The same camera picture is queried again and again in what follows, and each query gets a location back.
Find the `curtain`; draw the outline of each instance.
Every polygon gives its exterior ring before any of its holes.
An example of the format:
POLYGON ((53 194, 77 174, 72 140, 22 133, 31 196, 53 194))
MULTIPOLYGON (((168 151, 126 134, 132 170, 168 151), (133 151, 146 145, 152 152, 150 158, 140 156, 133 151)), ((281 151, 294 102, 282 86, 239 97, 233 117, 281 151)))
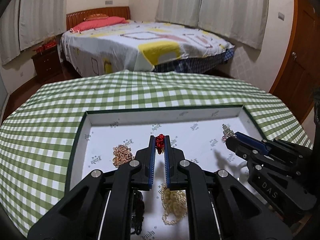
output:
POLYGON ((261 49, 269 0, 202 0, 199 28, 261 49))
POLYGON ((0 19, 0 59, 7 64, 20 54, 19 45, 20 0, 11 0, 0 19))
POLYGON ((61 34, 66 26, 67 0, 21 0, 19 20, 20 50, 45 38, 61 34))
POLYGON ((160 0, 156 20, 196 27, 201 0, 160 0))

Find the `wooden door frame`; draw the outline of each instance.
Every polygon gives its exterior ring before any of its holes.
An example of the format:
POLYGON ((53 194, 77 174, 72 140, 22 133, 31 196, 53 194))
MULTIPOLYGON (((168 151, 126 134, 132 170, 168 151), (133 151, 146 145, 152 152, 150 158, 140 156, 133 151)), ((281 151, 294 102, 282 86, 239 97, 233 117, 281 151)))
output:
POLYGON ((294 9, 293 9, 293 21, 292 21, 292 29, 291 29, 291 34, 290 34, 290 39, 289 39, 289 44, 288 44, 288 48, 287 48, 287 51, 284 55, 284 59, 283 59, 283 62, 282 62, 282 65, 279 69, 279 72, 278 72, 278 75, 275 79, 275 81, 273 82, 273 85, 272 87, 270 88, 270 91, 269 93, 270 94, 273 94, 273 92, 275 91, 279 81, 280 81, 280 78, 284 72, 284 69, 289 61, 289 58, 291 56, 291 51, 292 51, 292 46, 293 46, 293 42, 294 42, 294 38, 295 38, 295 35, 296 35, 296 30, 297 30, 297 21, 298 21, 298 0, 293 0, 294 1, 294 9))

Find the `red pillow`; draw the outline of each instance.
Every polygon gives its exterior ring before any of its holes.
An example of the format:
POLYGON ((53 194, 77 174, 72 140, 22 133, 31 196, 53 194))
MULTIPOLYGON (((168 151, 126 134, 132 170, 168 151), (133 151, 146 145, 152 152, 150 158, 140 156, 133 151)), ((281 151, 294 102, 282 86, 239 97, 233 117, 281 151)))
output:
POLYGON ((125 18, 118 16, 109 17, 108 19, 86 21, 78 24, 77 26, 70 29, 71 32, 82 32, 90 29, 96 29, 104 26, 115 25, 119 23, 128 23, 125 18))

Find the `door handle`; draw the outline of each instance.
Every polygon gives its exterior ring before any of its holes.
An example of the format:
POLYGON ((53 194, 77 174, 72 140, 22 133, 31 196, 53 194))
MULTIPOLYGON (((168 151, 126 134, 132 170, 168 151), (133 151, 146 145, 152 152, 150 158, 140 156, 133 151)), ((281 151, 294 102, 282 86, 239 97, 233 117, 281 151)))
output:
POLYGON ((295 53, 295 52, 292 52, 292 57, 293 57, 293 61, 295 61, 296 60, 296 58, 297 58, 297 53, 295 53))

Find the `printed logo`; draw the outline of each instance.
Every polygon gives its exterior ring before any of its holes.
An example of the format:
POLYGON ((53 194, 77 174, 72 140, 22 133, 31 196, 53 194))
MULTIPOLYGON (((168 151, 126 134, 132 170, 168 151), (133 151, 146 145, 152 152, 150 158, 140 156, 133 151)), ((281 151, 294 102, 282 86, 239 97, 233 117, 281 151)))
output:
POLYGON ((90 141, 89 138, 91 138, 91 135, 90 135, 90 134, 85 134, 85 135, 84 135, 84 138, 85 138, 87 141, 90 141))
POLYGON ((184 116, 187 113, 189 113, 189 112, 188 111, 183 111, 182 113, 179 114, 179 116, 184 116))
POLYGON ((190 161, 193 162, 193 163, 199 163, 197 159, 192 159, 190 161))
POLYGON ((158 130, 160 127, 161 127, 161 124, 155 123, 155 124, 152 125, 152 130, 153 130, 153 131, 156 131, 156 130, 158 130))
POLYGON ((154 235, 155 235, 154 231, 151 231, 151 232, 148 231, 146 234, 144 234, 140 238, 142 238, 143 240, 151 240, 151 239, 155 239, 154 235))
POLYGON ((92 157, 92 160, 91 160, 91 164, 96 164, 98 163, 99 161, 101 161, 101 156, 95 156, 95 157, 92 157))
POLYGON ((213 139, 210 141, 210 145, 213 147, 217 144, 218 140, 217 139, 213 139))
POLYGON ((214 113, 211 114, 211 117, 216 117, 218 115, 219 111, 215 111, 214 113))
POLYGON ((132 142, 132 139, 130 139, 130 140, 125 140, 125 141, 123 141, 124 143, 123 143, 123 145, 124 146, 128 146, 128 145, 130 145, 130 144, 132 144, 133 142, 132 142))
POLYGON ((176 147, 177 146, 177 138, 178 138, 178 136, 176 136, 174 139, 172 139, 170 141, 171 147, 176 147))
POLYGON ((114 127, 117 127, 119 125, 119 122, 113 122, 110 127, 111 128, 114 128, 114 127))
POLYGON ((199 129, 199 127, 198 127, 198 124, 197 123, 195 123, 193 126, 191 126, 190 127, 193 131, 194 130, 198 130, 199 129))
POLYGON ((278 192, 276 192, 272 187, 268 186, 266 182, 263 182, 262 188, 262 190, 265 191, 265 194, 268 192, 269 195, 271 195, 273 198, 276 198, 278 196, 278 192))
POLYGON ((235 159, 235 155, 233 153, 229 154, 229 157, 227 158, 228 162, 231 162, 235 159))

